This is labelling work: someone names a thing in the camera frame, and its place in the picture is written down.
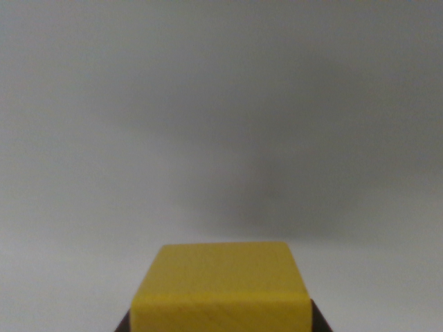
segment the white backdrop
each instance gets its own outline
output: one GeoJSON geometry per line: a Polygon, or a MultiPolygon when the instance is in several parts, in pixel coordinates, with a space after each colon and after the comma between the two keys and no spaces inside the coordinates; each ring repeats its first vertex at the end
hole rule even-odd
{"type": "Polygon", "coordinates": [[[335,331],[442,331],[442,22],[2,2],[0,331],[113,331],[162,244],[260,239],[335,331]]]}

